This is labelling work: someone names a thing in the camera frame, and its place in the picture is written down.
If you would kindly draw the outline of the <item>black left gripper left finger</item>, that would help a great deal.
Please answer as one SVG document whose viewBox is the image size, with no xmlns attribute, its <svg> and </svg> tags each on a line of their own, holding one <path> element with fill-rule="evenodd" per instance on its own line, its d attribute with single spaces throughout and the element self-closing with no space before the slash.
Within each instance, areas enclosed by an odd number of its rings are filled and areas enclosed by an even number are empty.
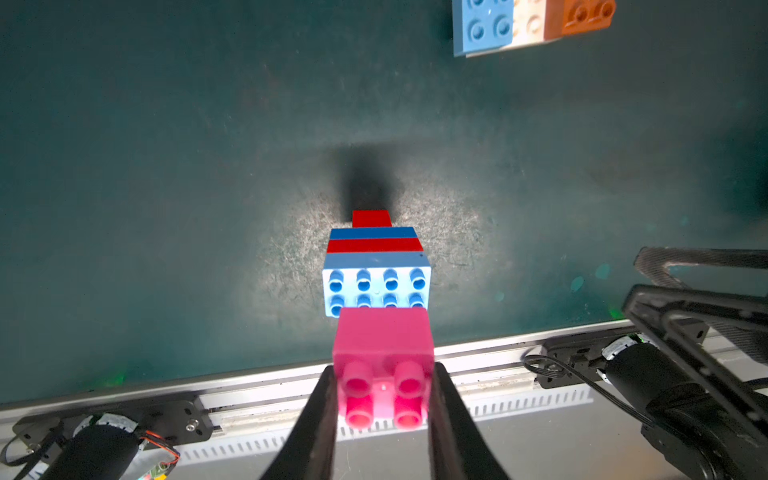
<svg viewBox="0 0 768 480">
<path fill-rule="evenodd" d="M 260 479 L 331 479 L 337 424 L 337 381 L 334 367 L 328 365 L 283 447 Z"/>
</svg>

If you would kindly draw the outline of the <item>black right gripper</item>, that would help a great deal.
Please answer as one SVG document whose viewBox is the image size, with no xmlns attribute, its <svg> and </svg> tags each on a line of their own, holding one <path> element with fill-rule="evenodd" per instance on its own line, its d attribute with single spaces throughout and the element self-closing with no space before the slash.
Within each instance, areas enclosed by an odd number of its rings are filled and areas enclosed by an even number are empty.
<svg viewBox="0 0 768 480">
<path fill-rule="evenodd" d="M 641 434 L 689 479 L 765 479 L 767 408 L 702 347 L 696 330 L 701 324 L 715 329 L 752 360 L 766 363 L 767 299 L 690 290 L 671 273 L 673 266 L 699 265 L 766 270 L 767 251 L 639 251 L 634 267 L 657 286 L 633 286 L 623 312 L 707 392 L 684 384 L 660 394 L 645 407 L 653 424 L 643 426 Z"/>
</svg>

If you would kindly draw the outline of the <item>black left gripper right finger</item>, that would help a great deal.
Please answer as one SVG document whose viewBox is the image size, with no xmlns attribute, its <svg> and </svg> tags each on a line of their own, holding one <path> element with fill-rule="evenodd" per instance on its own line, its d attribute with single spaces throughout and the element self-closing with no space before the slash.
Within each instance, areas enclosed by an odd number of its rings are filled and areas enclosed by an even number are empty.
<svg viewBox="0 0 768 480">
<path fill-rule="evenodd" d="M 428 405 L 432 479 L 509 479 L 440 362 L 434 366 Z"/>
</svg>

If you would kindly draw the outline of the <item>magenta small lego brick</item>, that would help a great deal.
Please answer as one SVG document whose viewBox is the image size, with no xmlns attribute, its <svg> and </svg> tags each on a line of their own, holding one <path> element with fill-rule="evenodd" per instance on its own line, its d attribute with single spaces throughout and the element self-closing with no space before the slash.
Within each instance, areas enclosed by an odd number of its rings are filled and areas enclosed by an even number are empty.
<svg viewBox="0 0 768 480">
<path fill-rule="evenodd" d="M 423 424 L 435 364 L 427 309 L 344 307 L 332 360 L 348 427 L 365 430 L 376 420 L 401 430 Z"/>
</svg>

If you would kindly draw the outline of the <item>light blue long lego brick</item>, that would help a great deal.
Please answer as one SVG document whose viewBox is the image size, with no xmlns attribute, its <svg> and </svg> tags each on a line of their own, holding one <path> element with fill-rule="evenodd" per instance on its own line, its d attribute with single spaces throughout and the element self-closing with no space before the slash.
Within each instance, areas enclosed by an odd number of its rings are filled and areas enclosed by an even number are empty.
<svg viewBox="0 0 768 480">
<path fill-rule="evenodd" d="M 325 315 L 348 308 L 429 306 L 431 265 L 423 252 L 328 254 L 322 270 Z"/>
</svg>

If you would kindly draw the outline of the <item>red long lego brick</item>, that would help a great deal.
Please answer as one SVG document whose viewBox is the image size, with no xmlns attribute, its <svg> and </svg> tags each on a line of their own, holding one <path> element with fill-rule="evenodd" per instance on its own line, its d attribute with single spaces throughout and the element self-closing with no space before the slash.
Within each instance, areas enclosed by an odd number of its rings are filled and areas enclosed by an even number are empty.
<svg viewBox="0 0 768 480">
<path fill-rule="evenodd" d="M 330 240 L 326 249 L 327 254 L 423 251 L 418 238 Z"/>
</svg>

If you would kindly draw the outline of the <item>small red lego cube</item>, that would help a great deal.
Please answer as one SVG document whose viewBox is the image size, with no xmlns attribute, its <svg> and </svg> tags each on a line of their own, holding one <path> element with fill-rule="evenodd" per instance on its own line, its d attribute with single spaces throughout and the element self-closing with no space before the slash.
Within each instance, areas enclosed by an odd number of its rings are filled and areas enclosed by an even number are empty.
<svg viewBox="0 0 768 480">
<path fill-rule="evenodd" d="M 392 221 L 387 210 L 355 210 L 352 215 L 353 228 L 391 228 Z"/>
</svg>

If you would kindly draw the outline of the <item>orange small lego brick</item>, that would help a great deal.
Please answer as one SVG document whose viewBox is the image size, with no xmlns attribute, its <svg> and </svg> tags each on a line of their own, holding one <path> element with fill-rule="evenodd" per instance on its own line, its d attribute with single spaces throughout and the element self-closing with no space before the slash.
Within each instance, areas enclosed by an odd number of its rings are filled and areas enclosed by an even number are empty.
<svg viewBox="0 0 768 480">
<path fill-rule="evenodd" d="M 607 29 L 615 12 L 615 0 L 547 0 L 544 39 Z"/>
</svg>

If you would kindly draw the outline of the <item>white long lego brick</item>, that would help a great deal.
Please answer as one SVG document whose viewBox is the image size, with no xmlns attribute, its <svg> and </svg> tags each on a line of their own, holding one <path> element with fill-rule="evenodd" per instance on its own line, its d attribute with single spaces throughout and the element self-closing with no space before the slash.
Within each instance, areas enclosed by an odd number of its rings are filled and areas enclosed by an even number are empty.
<svg viewBox="0 0 768 480">
<path fill-rule="evenodd" d="M 513 5 L 512 40 L 500 47 L 469 53 L 467 57 L 546 45 L 560 40 L 559 37 L 545 38 L 546 0 L 514 0 Z"/>
</svg>

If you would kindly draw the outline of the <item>light blue small lego brick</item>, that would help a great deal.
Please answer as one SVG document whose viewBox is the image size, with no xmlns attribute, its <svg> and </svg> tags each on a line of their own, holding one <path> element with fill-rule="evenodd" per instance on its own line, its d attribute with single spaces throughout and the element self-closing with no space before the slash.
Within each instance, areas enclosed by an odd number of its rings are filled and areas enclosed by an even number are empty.
<svg viewBox="0 0 768 480">
<path fill-rule="evenodd" d="M 513 39 L 512 0 L 453 0 L 454 56 L 497 50 Z"/>
</svg>

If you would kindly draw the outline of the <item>dark blue long lego brick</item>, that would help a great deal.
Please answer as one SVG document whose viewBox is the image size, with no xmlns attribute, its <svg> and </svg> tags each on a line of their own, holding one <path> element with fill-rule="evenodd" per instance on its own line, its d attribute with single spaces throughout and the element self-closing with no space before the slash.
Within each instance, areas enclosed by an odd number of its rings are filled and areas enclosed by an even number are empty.
<svg viewBox="0 0 768 480">
<path fill-rule="evenodd" d="M 413 227 L 335 228 L 331 230 L 329 237 L 331 241 L 404 238 L 417 238 L 415 229 Z"/>
</svg>

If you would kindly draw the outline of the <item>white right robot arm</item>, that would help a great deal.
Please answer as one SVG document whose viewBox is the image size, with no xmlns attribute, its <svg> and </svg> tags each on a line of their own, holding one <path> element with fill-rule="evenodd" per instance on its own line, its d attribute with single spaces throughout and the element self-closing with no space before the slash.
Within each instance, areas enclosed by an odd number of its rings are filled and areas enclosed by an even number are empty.
<svg viewBox="0 0 768 480">
<path fill-rule="evenodd" d="M 634 265 L 649 279 L 623 306 L 643 334 L 604 350 L 605 375 L 648 418 L 641 433 L 690 479 L 767 476 L 767 381 L 741 380 L 702 346 L 714 329 L 751 360 L 767 362 L 767 299 L 694 290 L 672 266 L 764 270 L 764 250 L 644 247 Z"/>
</svg>

